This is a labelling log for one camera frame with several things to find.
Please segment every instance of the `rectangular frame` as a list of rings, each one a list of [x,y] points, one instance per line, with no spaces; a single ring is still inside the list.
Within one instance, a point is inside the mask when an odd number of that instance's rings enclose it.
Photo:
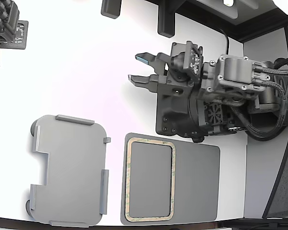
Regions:
[[[155,145],[165,145],[172,148],[172,164],[171,164],[171,191],[170,191],[170,213],[166,217],[131,217],[130,216],[130,177],[131,177],[131,150],[132,143],[141,142]],[[144,222],[144,221],[164,221],[172,219],[174,215],[174,194],[175,194],[175,165],[176,165],[176,148],[172,142],[152,140],[145,138],[131,138],[127,146],[127,162],[126,162],[126,190],[125,190],[125,217],[130,222]]]

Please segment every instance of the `rectangular gray panel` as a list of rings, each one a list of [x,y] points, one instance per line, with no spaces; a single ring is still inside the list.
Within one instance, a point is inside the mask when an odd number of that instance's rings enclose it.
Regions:
[[[129,204],[131,217],[166,217],[169,215],[171,154],[170,146],[132,143]]]
[[[162,141],[172,143],[174,146],[176,152],[174,212],[169,220],[129,222],[126,219],[127,146],[131,138]],[[170,182],[168,181],[170,178],[169,172],[171,171],[169,151],[168,148],[164,149],[164,146],[150,146],[150,144],[144,143],[136,143],[132,146],[129,187],[130,215],[145,218],[156,215],[164,217],[169,214],[171,191]],[[214,221],[217,216],[218,205],[219,166],[220,150],[217,146],[141,134],[127,134],[125,139],[121,222],[124,225],[162,225]]]

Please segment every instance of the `metal bracket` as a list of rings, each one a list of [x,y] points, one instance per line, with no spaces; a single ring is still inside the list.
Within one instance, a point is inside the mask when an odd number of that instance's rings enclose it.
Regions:
[[[121,0],[102,0],[101,14],[116,19],[120,15]]]
[[[186,0],[161,0],[158,11],[158,34],[175,35],[175,12]]]

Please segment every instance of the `black frame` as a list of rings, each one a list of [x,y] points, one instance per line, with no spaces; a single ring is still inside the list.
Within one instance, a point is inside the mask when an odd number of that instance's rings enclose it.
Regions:
[[[267,203],[267,205],[266,205],[266,207],[265,207],[265,209],[264,209],[264,213],[263,213],[262,218],[267,218],[269,209],[270,209],[270,207],[271,207],[271,204],[272,204],[272,202],[273,202],[275,193],[276,193],[276,191],[277,191],[277,188],[278,188],[280,179],[281,179],[281,177],[282,177],[283,170],[284,170],[284,167],[285,167],[286,162],[287,162],[287,158],[288,158],[288,142],[287,142],[286,150],[285,150],[285,153],[284,153],[284,156],[283,156],[283,160],[282,160],[282,162],[281,162],[281,164],[280,164],[279,171],[278,171],[278,173],[277,173],[277,177],[276,177],[276,180],[275,180],[275,182],[274,182],[273,189],[272,189],[272,192],[271,192],[271,194],[270,194],[268,203]]]
[[[288,219],[234,219],[223,221],[221,226],[241,230],[288,230]]]
[[[222,29],[229,37],[241,43],[288,26],[288,16],[279,8],[263,13],[239,25],[234,25],[187,0],[146,1],[159,6],[158,33],[166,37],[175,35],[175,12],[214,30]],[[103,0],[102,15],[117,18],[120,12],[120,4],[121,0]]]

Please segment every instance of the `white backdrop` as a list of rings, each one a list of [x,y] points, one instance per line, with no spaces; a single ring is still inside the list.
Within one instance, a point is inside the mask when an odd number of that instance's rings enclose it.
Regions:
[[[157,6],[123,0],[121,15],[100,14],[102,0],[17,0],[29,21],[26,50],[0,50],[0,217],[31,220],[24,208],[30,184],[43,184],[46,160],[31,152],[31,124],[43,115],[68,115],[101,124],[107,145],[108,214],[99,225],[121,225],[120,199],[127,133],[157,136],[156,94],[134,87],[128,74],[150,75],[136,61],[142,52],[170,53],[171,43],[191,40],[204,47],[204,60],[225,51],[222,34],[176,15],[176,35],[157,34]],[[230,54],[243,56],[231,40]],[[186,140],[180,137],[173,139]],[[247,137],[209,137],[221,149],[217,220],[243,217]]]

